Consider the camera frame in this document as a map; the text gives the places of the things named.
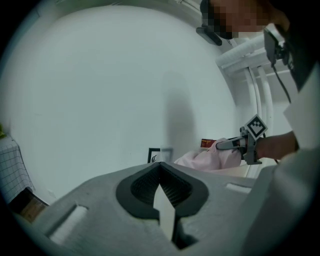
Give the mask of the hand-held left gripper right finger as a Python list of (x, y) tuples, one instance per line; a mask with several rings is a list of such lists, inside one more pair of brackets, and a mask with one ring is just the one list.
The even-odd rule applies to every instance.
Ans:
[(162, 256), (246, 256), (257, 180), (160, 164), (161, 186), (175, 209), (174, 243)]

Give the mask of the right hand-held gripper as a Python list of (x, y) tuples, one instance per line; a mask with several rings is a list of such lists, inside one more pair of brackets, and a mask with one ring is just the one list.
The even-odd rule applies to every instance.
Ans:
[(215, 146), (218, 150), (222, 151), (246, 148), (246, 152), (242, 153), (245, 162), (248, 165), (261, 165), (262, 162), (258, 159), (256, 146), (258, 139), (264, 136), (267, 130), (266, 124), (256, 114), (240, 128), (241, 136), (216, 143)]

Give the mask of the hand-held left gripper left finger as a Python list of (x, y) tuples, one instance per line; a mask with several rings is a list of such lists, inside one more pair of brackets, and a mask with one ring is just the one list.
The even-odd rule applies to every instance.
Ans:
[[(133, 166), (91, 178), (47, 207), (32, 224), (46, 252), (56, 256), (177, 256), (157, 220), (139, 219), (118, 203), (116, 187), (123, 179), (149, 167)], [(67, 236), (51, 236), (76, 207), (84, 217), (67, 225)]]

